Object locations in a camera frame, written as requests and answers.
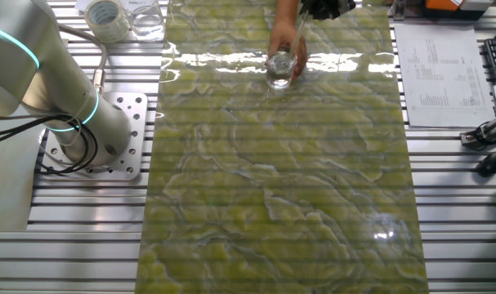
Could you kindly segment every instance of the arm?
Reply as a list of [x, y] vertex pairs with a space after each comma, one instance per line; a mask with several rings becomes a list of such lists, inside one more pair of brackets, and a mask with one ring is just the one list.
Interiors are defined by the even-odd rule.
[[277, 15], [275, 23], [287, 23], [295, 26], [298, 13], [299, 0], [279, 0], [277, 3]]
[[[297, 36], [297, 28], [295, 20], [297, 19], [299, 0], [279, 0], [277, 4], [277, 13], [275, 16], [275, 24], [270, 37], [269, 55], [275, 53], [279, 49], [279, 45], [287, 44], [291, 46]], [[301, 37], [300, 42], [295, 50], [297, 56], [297, 65], [293, 71], [293, 80], [301, 73], [307, 62], [307, 49], [304, 37]]]

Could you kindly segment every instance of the glowing blue ring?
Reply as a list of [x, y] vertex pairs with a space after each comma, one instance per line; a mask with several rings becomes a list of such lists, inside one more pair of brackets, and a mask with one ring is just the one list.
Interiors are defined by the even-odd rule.
[[13, 38], [12, 36], [10, 36], [8, 33], [5, 33], [3, 31], [0, 30], [0, 37], [3, 37], [9, 41], [11, 41], [12, 43], [16, 44], [18, 47], [20, 47], [20, 49], [24, 50], [26, 53], [28, 53], [29, 57], [31, 57], [34, 61], [35, 61], [35, 64], [37, 65], [37, 69], [41, 66], [41, 64], [38, 62], [38, 59], [37, 59], [37, 56], [29, 49], [27, 48], [27, 46], [23, 43], [21, 43], [19, 40], [17, 40], [16, 38]]
[[[100, 98], [99, 98], [99, 92], [98, 92], [97, 90], [96, 90], [96, 93], [97, 93], [97, 100], [96, 100], [96, 103], [95, 103], [95, 107], [93, 108], [92, 114], [90, 114], [90, 116], [88, 116], [88, 117], [84, 120], [84, 122], [82, 122], [82, 124], [83, 124], [83, 125], [84, 125], [84, 124], [87, 124], [87, 122], [89, 122], [89, 121], [90, 121], [90, 119], [92, 119], [92, 118], [93, 118], [93, 116], [95, 115], [95, 112], [97, 112], [97, 108], [99, 107], [99, 99], [100, 99]], [[50, 127], [49, 127], [49, 129], [50, 129], [50, 130], [52, 130], [52, 131], [73, 131], [73, 130], [75, 130], [75, 129], [76, 129], [76, 127], [71, 127], [71, 128], [69, 128], [69, 129], [65, 129], [65, 130], [56, 130], [56, 129], [52, 129], [52, 128], [50, 128]]]

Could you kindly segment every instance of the black cable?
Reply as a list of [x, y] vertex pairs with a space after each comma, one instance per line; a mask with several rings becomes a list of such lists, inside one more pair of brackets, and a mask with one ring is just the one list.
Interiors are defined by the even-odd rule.
[[52, 170], [49, 167], [44, 167], [44, 168], [47, 169], [47, 172], [41, 172], [41, 171], [39, 171], [38, 173], [39, 174], [43, 174], [43, 175], [58, 175], [58, 176], [61, 176], [61, 175], [64, 175], [64, 174], [81, 171], [84, 168], [88, 167], [90, 164], [92, 164], [93, 160], [97, 156], [97, 153], [99, 152], [99, 144], [97, 143], [97, 139], [96, 139], [95, 135], [93, 134], [92, 131], [90, 131], [90, 129], [88, 127], [86, 127], [86, 126], [83, 125], [82, 130], [83, 131], [86, 131], [88, 133], [88, 135], [92, 138], [92, 142], [93, 142], [93, 154], [92, 154], [92, 156], [85, 163], [84, 163], [84, 161], [86, 160], [86, 157], [87, 157], [87, 154], [88, 154], [89, 143], [87, 141], [86, 135], [84, 135], [81, 132], [80, 135], [83, 138], [83, 141], [85, 143], [84, 144], [85, 148], [84, 148], [83, 157], [78, 162], [76, 162], [73, 166], [67, 167], [66, 169], [64, 169], [62, 171], [55, 171], [55, 170]]
[[487, 123], [489, 122], [484, 122], [482, 123], [480, 126], [478, 126], [476, 128], [476, 130], [472, 133], [473, 137], [478, 141], [480, 142], [481, 144], [484, 145], [484, 148], [485, 149], [488, 145], [495, 145], [496, 144], [496, 139], [494, 140], [486, 140], [483, 136], [483, 132], [482, 132], [482, 127], [484, 125], [486, 125]]
[[[76, 126], [72, 122], [68, 121], [67, 123], [70, 126], [72, 126], [73, 128], [76, 128], [77, 131], [80, 131], [80, 129], [78, 128], [78, 126]], [[60, 175], [64, 175], [64, 174], [67, 174], [67, 173], [72, 173], [72, 172], [78, 171], [78, 170], [75, 170], [75, 168], [78, 167], [79, 165], [81, 165], [82, 163], [84, 163], [84, 161], [86, 160], [87, 154], [88, 154], [88, 149], [89, 149], [89, 143], [87, 141], [86, 135], [84, 135], [82, 133], [82, 131], [80, 131], [80, 136], [81, 136], [81, 138], [83, 138], [83, 141], [84, 141], [84, 154], [81, 157], [81, 159], [79, 159], [73, 166], [67, 167], [66, 169], [64, 169], [62, 171], [55, 171], [55, 170], [51, 169], [50, 167], [46, 167], [46, 166], [42, 165], [47, 171], [46, 172], [38, 171], [38, 173], [39, 174], [43, 174], [43, 175], [58, 175], [58, 176], [60, 176]]]
[[96, 141], [96, 137], [95, 135], [92, 133], [92, 131], [90, 131], [90, 129], [86, 126], [83, 126], [82, 127], [82, 131], [86, 131], [88, 133], [88, 135], [92, 138], [92, 141], [93, 141], [93, 155], [86, 161], [86, 158], [88, 156], [88, 151], [89, 151], [89, 142], [86, 138], [86, 135], [84, 135], [81, 131], [81, 128], [79, 128], [76, 124], [72, 123], [71, 122], [71, 117], [68, 116], [68, 115], [62, 115], [62, 114], [58, 114], [58, 115], [55, 115], [55, 116], [50, 116], [50, 117], [45, 117], [45, 118], [39, 118], [39, 119], [36, 119], [32, 122], [28, 122], [24, 125], [21, 125], [21, 126], [18, 126], [18, 127], [13, 127], [11, 129], [8, 129], [8, 130], [4, 130], [4, 131], [0, 131], [0, 136], [1, 135], [5, 135], [5, 136], [2, 136], [0, 137], [0, 142], [3, 141], [3, 140], [6, 140], [8, 138], [11, 138], [17, 134], [20, 134], [21, 132], [23, 131], [27, 131], [29, 130], [30, 128], [32, 127], [36, 127], [38, 125], [40, 125], [41, 123], [46, 123], [46, 122], [49, 122], [51, 120], [61, 120], [63, 122], [67, 122], [71, 127], [73, 127], [74, 129], [77, 129], [77, 131], [80, 131], [80, 136], [83, 138], [83, 141], [84, 141], [84, 154], [83, 156], [81, 157], [81, 159], [76, 162], [74, 165], [70, 166], [70, 167], [67, 167], [65, 170], [62, 170], [62, 171], [55, 171], [53, 169], [51, 169], [50, 167], [46, 167], [44, 165], [41, 165], [42, 167], [44, 167], [47, 171], [46, 172], [40, 172], [38, 171], [38, 173], [40, 174], [44, 174], [44, 175], [58, 175], [58, 176], [62, 176], [64, 174], [67, 174], [67, 173], [72, 173], [72, 172], [78, 172], [84, 168], [86, 168], [87, 166], [89, 166], [93, 160], [95, 159], [98, 151], [99, 151], [99, 145]]
[[56, 115], [56, 116], [49, 116], [49, 117], [45, 117], [45, 118], [39, 118], [39, 119], [36, 119], [36, 120], [34, 120], [32, 122], [27, 122], [24, 125], [21, 125], [21, 126], [18, 126], [18, 127], [13, 127], [11, 129], [8, 129], [8, 130], [0, 131], [0, 136], [1, 135], [5, 135], [5, 134], [10, 134], [10, 133], [13, 133], [13, 132], [15, 132], [14, 135], [16, 135], [16, 134], [20, 133], [19, 130], [21, 130], [21, 129], [24, 129], [24, 131], [26, 131], [26, 130], [29, 130], [30, 128], [32, 128], [32, 127], [36, 127], [36, 126], [38, 126], [38, 125], [40, 125], [42, 123], [47, 123], [47, 122], [49, 122], [51, 120], [57, 120], [57, 119], [58, 120], [61, 120], [60, 117], [62, 117], [62, 116]]

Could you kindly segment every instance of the slotted metal table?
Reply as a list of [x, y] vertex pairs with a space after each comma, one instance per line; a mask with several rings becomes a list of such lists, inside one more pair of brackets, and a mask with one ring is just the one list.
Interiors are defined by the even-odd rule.
[[[60, 23], [89, 30], [74, 1], [49, 3]], [[168, 3], [162, 4], [166, 15]], [[405, 22], [428, 22], [409, 13]], [[493, 38], [496, 1], [472, 24], [478, 46]], [[83, 39], [63, 38], [91, 76], [100, 51]], [[105, 90], [148, 96], [142, 175], [132, 183], [59, 185], [36, 176], [28, 231], [0, 233], [0, 293], [133, 293], [163, 46], [129, 38], [108, 47]], [[496, 147], [473, 152], [461, 147], [462, 130], [410, 128], [396, 62], [430, 292], [496, 294], [496, 175], [482, 179], [471, 172]], [[490, 82], [486, 66], [485, 75]]]

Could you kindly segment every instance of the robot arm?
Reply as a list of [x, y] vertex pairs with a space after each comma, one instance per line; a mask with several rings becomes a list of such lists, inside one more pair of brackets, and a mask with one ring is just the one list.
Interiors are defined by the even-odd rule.
[[355, 8], [353, 0], [301, 0], [300, 14], [309, 12], [314, 20], [334, 20]]
[[[0, 1], [0, 116], [12, 114], [23, 102], [32, 114], [68, 114], [82, 122], [102, 147], [93, 166], [115, 160], [130, 140], [127, 115], [103, 99], [68, 53], [46, 0]], [[45, 125], [67, 157], [73, 162], [82, 158], [86, 145], [80, 140], [68, 144], [77, 134], [73, 127], [55, 120]]]

